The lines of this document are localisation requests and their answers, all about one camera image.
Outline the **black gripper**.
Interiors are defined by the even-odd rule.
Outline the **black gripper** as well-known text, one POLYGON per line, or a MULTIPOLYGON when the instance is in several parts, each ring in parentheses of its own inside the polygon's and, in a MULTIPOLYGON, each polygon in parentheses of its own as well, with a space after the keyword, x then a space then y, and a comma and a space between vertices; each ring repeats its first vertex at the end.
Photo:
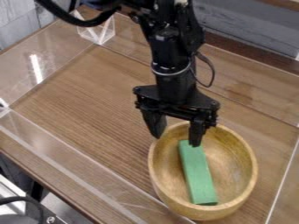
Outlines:
POLYGON ((151 135, 161 138, 167 126, 166 117, 191 122, 190 145, 198 147, 206 129, 218 123, 221 103, 197 88, 195 67, 179 70, 153 65, 155 84, 134 88, 135 106, 141 110, 151 135))

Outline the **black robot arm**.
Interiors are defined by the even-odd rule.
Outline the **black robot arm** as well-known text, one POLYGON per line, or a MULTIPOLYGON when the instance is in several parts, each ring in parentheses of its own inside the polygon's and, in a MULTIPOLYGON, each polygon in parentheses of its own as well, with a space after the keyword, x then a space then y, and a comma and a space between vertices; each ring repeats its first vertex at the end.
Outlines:
POLYGON ((80 26, 102 25, 125 8, 141 25, 150 45, 155 84, 134 88, 135 107, 141 109, 147 128, 159 138, 169 116, 190 122, 190 145, 202 144, 209 128, 218 123, 221 104, 201 92, 197 60, 206 60, 199 48, 205 28, 197 21, 193 0, 86 0, 100 13, 90 20, 74 17, 52 0, 36 2, 64 22, 80 26))

